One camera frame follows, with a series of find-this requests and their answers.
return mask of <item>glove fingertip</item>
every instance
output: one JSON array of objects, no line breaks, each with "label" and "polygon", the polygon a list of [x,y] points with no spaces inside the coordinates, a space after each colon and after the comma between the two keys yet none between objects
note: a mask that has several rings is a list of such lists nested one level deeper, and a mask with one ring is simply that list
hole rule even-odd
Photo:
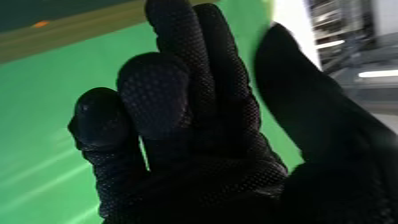
[{"label": "glove fingertip", "polygon": [[79,99],[68,126],[77,141],[95,148],[121,144],[130,135],[128,123],[116,91],[95,88]]}]

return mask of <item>white surface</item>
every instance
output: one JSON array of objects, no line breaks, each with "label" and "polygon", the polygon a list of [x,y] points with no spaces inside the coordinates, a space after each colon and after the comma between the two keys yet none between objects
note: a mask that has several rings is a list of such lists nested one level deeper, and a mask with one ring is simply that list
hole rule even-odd
[{"label": "white surface", "polygon": [[388,125],[395,133],[398,134],[398,116],[386,114],[374,114],[382,123]]},{"label": "white surface", "polygon": [[317,48],[318,48],[318,49],[324,49],[324,48],[340,46],[343,43],[345,43],[345,40],[338,40],[338,41],[334,41],[334,42],[329,42],[329,43],[326,43],[326,44],[317,45]]},{"label": "white surface", "polygon": [[274,21],[290,29],[302,47],[302,52],[320,68],[320,56],[306,0],[276,0],[274,7]]},{"label": "white surface", "polygon": [[374,0],[377,35],[398,32],[398,0]]},{"label": "white surface", "polygon": [[398,70],[374,71],[359,73],[361,78],[381,78],[398,76]]}]

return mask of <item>hand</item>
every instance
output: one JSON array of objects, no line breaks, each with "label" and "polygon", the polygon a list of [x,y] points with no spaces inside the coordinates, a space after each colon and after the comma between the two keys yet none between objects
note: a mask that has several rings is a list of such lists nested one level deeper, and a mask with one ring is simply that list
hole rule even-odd
[{"label": "hand", "polygon": [[70,124],[107,222],[395,223],[397,135],[311,64],[285,27],[267,32],[254,67],[263,101],[306,160],[290,178],[260,133],[217,6],[150,0],[146,12],[160,53],[127,62],[118,92],[84,94]]},{"label": "hand", "polygon": [[260,133],[221,10],[150,0],[146,13],[160,53],[127,62],[118,92],[96,88],[84,94],[70,124],[95,167],[100,214],[112,223],[270,219],[260,211],[278,203],[286,168]]}]

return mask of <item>green wall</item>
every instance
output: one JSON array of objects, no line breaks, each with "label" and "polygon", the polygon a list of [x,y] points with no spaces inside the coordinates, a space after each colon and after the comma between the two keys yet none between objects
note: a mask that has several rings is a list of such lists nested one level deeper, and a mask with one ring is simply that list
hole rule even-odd
[{"label": "green wall", "polygon": [[[224,0],[240,54],[251,60],[267,25],[260,0]],[[89,164],[73,147],[66,125],[80,94],[114,88],[119,67],[155,51],[148,24],[0,65],[0,223],[100,223]],[[295,145],[263,107],[263,132],[290,168]]]}]

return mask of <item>textured glove fabric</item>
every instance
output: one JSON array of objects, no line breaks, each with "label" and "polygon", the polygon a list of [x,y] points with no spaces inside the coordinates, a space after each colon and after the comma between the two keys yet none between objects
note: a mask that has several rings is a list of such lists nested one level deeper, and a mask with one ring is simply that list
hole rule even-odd
[{"label": "textured glove fabric", "polygon": [[214,4],[148,0],[146,14],[160,52],[128,60],[118,91],[84,94],[70,123],[105,223],[397,223],[397,135],[347,98],[285,27],[267,31],[254,69],[306,160],[288,178],[260,133],[223,12]]},{"label": "textured glove fabric", "polygon": [[221,10],[150,0],[146,14],[160,52],[128,60],[118,91],[84,94],[70,124],[95,167],[102,217],[107,223],[272,220],[286,167],[260,133]]}]

